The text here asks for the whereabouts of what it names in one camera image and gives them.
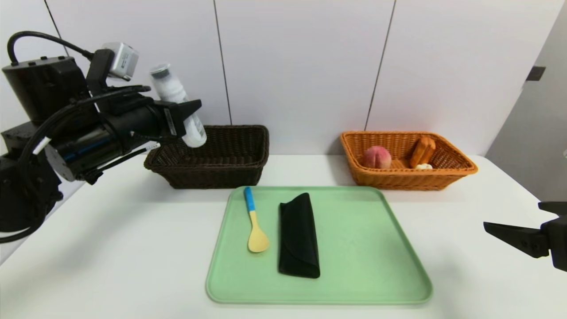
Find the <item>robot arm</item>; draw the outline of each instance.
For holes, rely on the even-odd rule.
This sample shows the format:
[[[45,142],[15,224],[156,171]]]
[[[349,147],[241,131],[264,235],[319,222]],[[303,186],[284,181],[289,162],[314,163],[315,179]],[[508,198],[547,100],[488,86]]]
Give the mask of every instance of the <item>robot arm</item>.
[[[70,47],[91,61],[85,78],[73,57],[41,57],[18,62],[14,44],[23,36],[42,37]],[[108,87],[107,77],[129,81],[138,53],[124,43],[105,44],[90,53],[39,32],[14,34],[12,60],[2,69],[30,121],[2,132],[8,153],[0,156],[0,237],[3,242],[30,235],[62,200],[57,174],[69,181],[96,183],[103,171],[146,149],[148,141],[175,142],[186,134],[183,121],[201,107],[155,101],[140,93],[148,86]]]

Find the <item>orange wicker basket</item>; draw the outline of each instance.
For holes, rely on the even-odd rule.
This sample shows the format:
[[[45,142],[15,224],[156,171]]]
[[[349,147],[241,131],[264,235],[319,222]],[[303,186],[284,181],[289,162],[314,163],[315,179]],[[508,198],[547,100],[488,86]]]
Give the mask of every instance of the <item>orange wicker basket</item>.
[[[422,136],[435,140],[435,153],[429,162],[433,170],[409,168],[416,142]],[[479,170],[459,149],[435,133],[351,131],[341,134],[341,142],[350,173],[358,185],[385,190],[442,190]],[[392,155],[390,169],[369,169],[361,165],[364,152],[375,145],[385,147]]]

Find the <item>blue spoon handle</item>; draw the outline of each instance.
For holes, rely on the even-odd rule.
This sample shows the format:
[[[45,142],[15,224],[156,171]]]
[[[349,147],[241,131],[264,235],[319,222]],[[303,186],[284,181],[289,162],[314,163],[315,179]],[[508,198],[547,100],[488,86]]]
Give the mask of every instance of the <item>blue spoon handle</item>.
[[[254,205],[254,198],[252,197],[252,189],[248,186],[244,188],[244,197],[246,198],[246,206],[248,207],[248,211],[255,211],[256,206]]]

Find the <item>green tray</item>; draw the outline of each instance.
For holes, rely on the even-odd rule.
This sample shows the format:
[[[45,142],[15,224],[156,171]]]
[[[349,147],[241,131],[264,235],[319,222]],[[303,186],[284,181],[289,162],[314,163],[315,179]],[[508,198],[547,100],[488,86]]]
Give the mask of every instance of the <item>green tray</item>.
[[[278,272],[279,207],[311,197],[321,277]],[[247,249],[251,223],[244,187],[229,197],[206,290],[232,304],[419,304],[429,300],[427,273],[384,195],[372,187],[253,187],[258,222],[270,248]]]

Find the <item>black clamp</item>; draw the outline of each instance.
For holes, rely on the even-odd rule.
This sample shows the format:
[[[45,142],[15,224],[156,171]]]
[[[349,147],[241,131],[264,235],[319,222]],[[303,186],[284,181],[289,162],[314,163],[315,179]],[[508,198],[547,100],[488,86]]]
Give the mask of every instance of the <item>black clamp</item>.
[[[539,209],[559,218],[543,223],[540,229],[484,222],[484,230],[524,253],[540,258],[549,256],[553,266],[567,271],[567,202],[541,202]]]

